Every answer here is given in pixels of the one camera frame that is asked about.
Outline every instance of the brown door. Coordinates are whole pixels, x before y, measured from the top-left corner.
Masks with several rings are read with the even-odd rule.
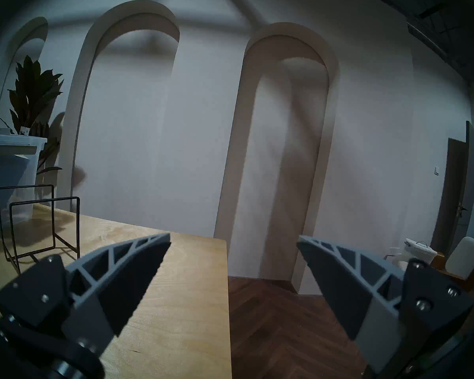
[[[462,175],[462,190],[456,209],[456,224],[453,227],[448,254],[467,235],[468,223],[471,221],[472,206],[474,204],[474,128],[469,121],[466,122],[466,144],[465,174]]]
[[[474,128],[466,122],[466,142],[450,138],[439,216],[430,246],[449,255],[466,236],[474,203]]]

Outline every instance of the wooden tabletop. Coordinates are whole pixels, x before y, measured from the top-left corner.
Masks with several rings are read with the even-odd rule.
[[[52,245],[50,210],[15,226],[18,254]],[[56,232],[75,246],[75,214],[57,210]],[[163,231],[83,216],[81,256],[99,247]],[[106,378],[230,378],[230,329],[225,241],[171,233],[172,245],[141,303],[101,361]],[[10,238],[6,244],[12,252]],[[56,246],[63,246],[57,241]],[[53,250],[67,265],[75,253]],[[33,265],[20,260],[21,270]],[[0,239],[0,288],[16,277]]]

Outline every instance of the potted plant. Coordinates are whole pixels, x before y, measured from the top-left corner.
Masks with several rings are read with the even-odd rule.
[[[40,113],[52,102],[60,92],[63,80],[58,82],[62,74],[53,74],[53,70],[41,73],[39,61],[32,62],[29,56],[25,57],[23,66],[18,62],[16,73],[16,89],[8,89],[9,99],[13,110],[10,110],[12,123],[16,134],[32,135],[47,138],[44,149],[40,151],[37,175],[47,171],[61,170],[60,167],[41,169],[47,158],[58,150],[58,138],[49,136],[49,123],[41,122]]]

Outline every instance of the black bracket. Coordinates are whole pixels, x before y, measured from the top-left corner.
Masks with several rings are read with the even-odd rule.
[[[36,258],[36,254],[43,253],[45,251],[49,250],[54,250],[56,249],[56,239],[58,239],[60,242],[62,242],[67,248],[71,249],[73,252],[77,254],[77,259],[81,257],[80,253],[80,244],[79,244],[79,205],[81,200],[79,197],[71,196],[71,197],[60,197],[60,198],[54,198],[55,197],[55,186],[52,184],[31,184],[27,186],[5,186],[5,187],[0,187],[1,190],[14,190],[14,189],[26,189],[26,188],[42,188],[42,187],[50,187],[51,188],[51,198],[48,199],[42,199],[42,200],[31,200],[31,201],[16,201],[16,202],[11,202],[9,204],[9,222],[10,222],[10,236],[12,238],[12,248],[14,251],[14,255],[12,255],[9,251],[9,249],[6,246],[5,239],[3,237],[3,226],[2,226],[2,215],[1,215],[1,206],[0,206],[0,234],[2,237],[2,245],[3,245],[3,253],[6,257],[6,260],[10,262],[16,271],[17,274],[21,274],[21,269],[19,266],[19,259],[24,258],[24,257],[31,257],[35,263],[39,262],[39,260]],[[72,246],[70,243],[68,243],[65,239],[63,239],[61,236],[59,236],[55,232],[55,202],[56,201],[65,201],[65,200],[76,200],[76,246]],[[29,205],[29,204],[42,204],[50,202],[51,203],[51,232],[53,234],[53,245],[46,247],[44,249],[39,249],[39,250],[34,250],[34,251],[29,251],[27,253],[19,254],[16,249],[16,239],[14,236],[14,224],[12,221],[12,208],[14,206],[18,205]]]

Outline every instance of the herringbone wooden floor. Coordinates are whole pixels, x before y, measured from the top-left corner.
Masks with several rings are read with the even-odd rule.
[[[233,378],[361,378],[365,360],[324,298],[292,290],[228,278]]]

